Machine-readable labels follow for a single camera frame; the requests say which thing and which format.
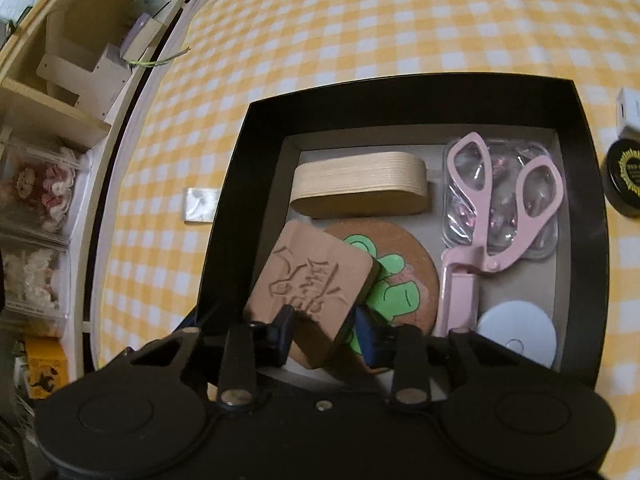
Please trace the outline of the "white round disc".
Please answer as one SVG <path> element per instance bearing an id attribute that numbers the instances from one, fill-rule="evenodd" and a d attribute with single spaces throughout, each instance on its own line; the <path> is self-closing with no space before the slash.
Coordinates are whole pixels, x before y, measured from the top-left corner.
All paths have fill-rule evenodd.
<path id="1" fill-rule="evenodd" d="M 476 331 L 520 356 L 552 367 L 558 341 L 549 315 L 536 304 L 510 300 L 480 316 Z"/>

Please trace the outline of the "yellow box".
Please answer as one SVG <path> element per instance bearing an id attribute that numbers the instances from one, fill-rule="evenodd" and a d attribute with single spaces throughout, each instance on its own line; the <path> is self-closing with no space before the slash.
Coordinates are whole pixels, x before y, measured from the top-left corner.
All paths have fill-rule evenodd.
<path id="1" fill-rule="evenodd" d="M 24 344 L 31 399 L 47 399 L 70 382 L 66 354 L 56 338 L 26 335 Z"/>

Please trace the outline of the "wooden bedside shelf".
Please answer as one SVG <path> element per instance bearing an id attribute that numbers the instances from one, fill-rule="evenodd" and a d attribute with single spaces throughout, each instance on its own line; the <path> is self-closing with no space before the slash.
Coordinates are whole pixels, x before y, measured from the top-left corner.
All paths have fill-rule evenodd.
<path id="1" fill-rule="evenodd" d="M 56 338 L 77 379 L 96 365 L 98 301 L 115 235 L 116 191 L 134 156 L 160 80 L 186 56 L 182 40 L 201 0 L 171 0 L 154 18 L 162 31 L 137 62 L 119 55 L 134 0 L 40 0 L 1 52 L 1 143 L 64 145 L 91 157 L 70 239 L 70 310 Z M 23 336 L 1 324 L 2 344 Z"/>

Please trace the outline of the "oval wooden box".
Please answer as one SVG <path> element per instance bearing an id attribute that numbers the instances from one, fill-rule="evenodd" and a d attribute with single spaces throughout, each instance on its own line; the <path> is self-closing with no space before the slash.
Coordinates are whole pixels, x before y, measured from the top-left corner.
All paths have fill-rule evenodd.
<path id="1" fill-rule="evenodd" d="M 296 167 L 290 207 L 314 219 L 422 214 L 430 204 L 425 162 L 379 152 Z"/>

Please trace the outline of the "pink scissors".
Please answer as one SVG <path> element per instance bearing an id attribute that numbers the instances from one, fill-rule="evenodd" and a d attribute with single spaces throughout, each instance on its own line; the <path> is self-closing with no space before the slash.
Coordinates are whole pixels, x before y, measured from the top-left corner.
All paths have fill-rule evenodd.
<path id="1" fill-rule="evenodd" d="M 464 182 L 456 167 L 456 156 L 467 146 L 474 145 L 480 154 L 484 169 L 484 182 L 474 188 Z M 547 170 L 554 186 L 553 200 L 550 200 L 539 214 L 532 216 L 525 207 L 525 183 L 537 169 Z M 516 263 L 535 240 L 539 232 L 560 208 L 564 197 L 561 174 L 552 159 L 539 155 L 518 174 L 515 182 L 516 232 L 514 240 L 502 252 L 491 255 L 488 252 L 490 206 L 492 197 L 492 165 L 488 147 L 484 139 L 475 131 L 468 133 L 454 144 L 446 158 L 446 169 L 452 182 L 470 202 L 475 212 L 475 222 L 469 246 L 454 246 L 442 253 L 442 279 L 438 313 L 433 335 L 445 337 L 452 330 L 474 330 L 478 311 L 478 277 L 480 274 L 495 274 L 509 269 Z"/>

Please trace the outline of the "round cork frog coaster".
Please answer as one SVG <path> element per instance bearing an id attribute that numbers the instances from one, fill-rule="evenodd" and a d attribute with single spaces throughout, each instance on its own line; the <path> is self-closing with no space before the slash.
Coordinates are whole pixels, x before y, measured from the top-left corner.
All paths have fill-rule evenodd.
<path id="1" fill-rule="evenodd" d="M 413 325 L 424 334 L 431 333 L 435 326 L 439 298 L 435 263 L 421 243 L 396 223 L 346 219 L 324 230 L 363 250 L 380 266 L 363 304 L 386 319 L 388 356 L 383 368 L 367 367 L 352 326 L 323 370 L 337 379 L 386 372 L 394 364 L 398 326 Z"/>

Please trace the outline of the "carved wooden block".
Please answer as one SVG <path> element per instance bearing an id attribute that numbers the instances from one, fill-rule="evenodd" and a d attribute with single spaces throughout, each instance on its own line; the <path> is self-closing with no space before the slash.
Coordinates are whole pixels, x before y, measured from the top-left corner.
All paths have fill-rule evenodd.
<path id="1" fill-rule="evenodd" d="M 352 308 L 362 304 L 378 276 L 365 250 L 309 223 L 285 223 L 245 306 L 254 322 L 272 322 L 294 309 L 290 357 L 308 370 L 329 359 L 345 339 Z"/>

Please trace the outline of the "clear box with trinkets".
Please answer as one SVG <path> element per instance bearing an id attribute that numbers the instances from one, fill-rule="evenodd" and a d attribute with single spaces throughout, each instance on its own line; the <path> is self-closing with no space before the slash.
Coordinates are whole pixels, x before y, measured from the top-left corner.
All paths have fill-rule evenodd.
<path id="1" fill-rule="evenodd" d="M 61 337 L 70 310 L 70 239 L 91 157 L 64 145 L 1 143 L 1 324 Z"/>

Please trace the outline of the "clear plastic case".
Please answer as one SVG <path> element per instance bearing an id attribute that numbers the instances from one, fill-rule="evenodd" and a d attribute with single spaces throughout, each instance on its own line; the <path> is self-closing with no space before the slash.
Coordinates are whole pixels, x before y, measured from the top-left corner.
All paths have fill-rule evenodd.
<path id="1" fill-rule="evenodd" d="M 486 141 L 492 167 L 492 196 L 489 213 L 488 252 L 503 252 L 514 241 L 518 228 L 516 212 L 516 180 L 534 158 L 549 151 L 534 141 L 489 139 Z M 462 148 L 456 156 L 456 169 L 466 185 L 481 188 L 484 184 L 482 155 L 475 144 Z M 448 169 L 442 192 L 442 238 L 448 247 L 466 246 L 472 242 L 476 212 L 471 201 L 454 183 Z M 555 196 L 555 183 L 546 168 L 536 169 L 524 185 L 526 212 L 536 217 Z"/>

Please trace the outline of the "black round tin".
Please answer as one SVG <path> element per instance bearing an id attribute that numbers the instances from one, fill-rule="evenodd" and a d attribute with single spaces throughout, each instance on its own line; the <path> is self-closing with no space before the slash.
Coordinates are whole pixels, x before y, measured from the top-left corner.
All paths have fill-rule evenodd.
<path id="1" fill-rule="evenodd" d="M 612 207 L 628 218 L 640 216 L 640 144 L 615 141 L 602 160 L 604 194 Z"/>

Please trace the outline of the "purple book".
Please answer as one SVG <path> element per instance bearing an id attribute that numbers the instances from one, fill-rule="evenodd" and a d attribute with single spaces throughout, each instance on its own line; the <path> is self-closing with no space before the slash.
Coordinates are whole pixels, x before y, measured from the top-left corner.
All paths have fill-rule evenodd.
<path id="1" fill-rule="evenodd" d="M 119 47 L 120 57 L 126 62 L 139 61 L 162 29 L 161 22 L 152 18 L 150 14 L 142 13 L 122 40 Z"/>

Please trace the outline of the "yellow checkered cloth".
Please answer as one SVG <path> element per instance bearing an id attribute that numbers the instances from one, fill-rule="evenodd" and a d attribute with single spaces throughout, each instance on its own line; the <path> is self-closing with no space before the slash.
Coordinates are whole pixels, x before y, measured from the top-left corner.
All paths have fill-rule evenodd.
<path id="1" fill-rule="evenodd" d="M 639 84 L 639 0 L 191 0 L 132 113 L 104 208 L 92 353 L 165 336 L 198 296 L 216 188 L 251 102 L 396 74 L 505 72 L 574 81 L 599 152 Z"/>

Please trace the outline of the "white charger adapter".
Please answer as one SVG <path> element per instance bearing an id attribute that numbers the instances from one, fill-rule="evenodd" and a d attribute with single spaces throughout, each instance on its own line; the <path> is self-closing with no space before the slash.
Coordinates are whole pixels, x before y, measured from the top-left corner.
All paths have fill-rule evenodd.
<path id="1" fill-rule="evenodd" d="M 621 88 L 616 98 L 616 131 L 621 139 L 640 140 L 640 91 Z"/>

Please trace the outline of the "black cardboard box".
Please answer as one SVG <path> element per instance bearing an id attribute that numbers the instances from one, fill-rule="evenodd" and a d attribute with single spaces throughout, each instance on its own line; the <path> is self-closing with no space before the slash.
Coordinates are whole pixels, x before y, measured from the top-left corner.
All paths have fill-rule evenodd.
<path id="1" fill-rule="evenodd" d="M 494 136 L 555 133 L 568 207 L 568 288 L 560 370 L 598 379 L 608 318 L 608 222 L 591 132 L 566 79 L 500 73 L 393 76 L 263 99 L 248 108 L 210 233 L 195 306 L 222 336 L 237 318 L 285 222 L 293 167 L 286 153 L 448 142 L 473 127 Z"/>

